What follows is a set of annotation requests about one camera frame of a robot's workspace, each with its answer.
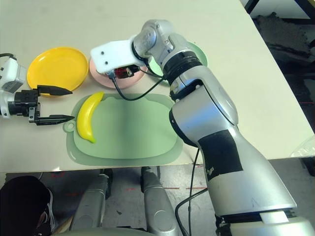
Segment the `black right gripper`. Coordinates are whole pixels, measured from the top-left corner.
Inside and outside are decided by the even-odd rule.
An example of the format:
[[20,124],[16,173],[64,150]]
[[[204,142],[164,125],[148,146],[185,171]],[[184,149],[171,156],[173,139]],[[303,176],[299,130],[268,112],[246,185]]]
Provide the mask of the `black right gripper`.
[[133,77],[136,72],[140,70],[140,67],[137,65],[128,65],[124,67],[119,67],[111,70],[108,72],[108,77],[110,79],[118,78],[118,79],[125,79]]

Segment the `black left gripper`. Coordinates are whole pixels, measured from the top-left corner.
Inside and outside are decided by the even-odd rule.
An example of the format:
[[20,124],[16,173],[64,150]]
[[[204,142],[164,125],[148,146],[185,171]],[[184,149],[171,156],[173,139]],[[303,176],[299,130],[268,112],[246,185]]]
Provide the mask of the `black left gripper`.
[[28,117],[30,123],[40,125],[57,125],[74,119],[68,115],[40,116],[39,94],[63,96],[72,94],[72,91],[57,86],[38,85],[37,88],[16,92],[13,101],[13,114]]

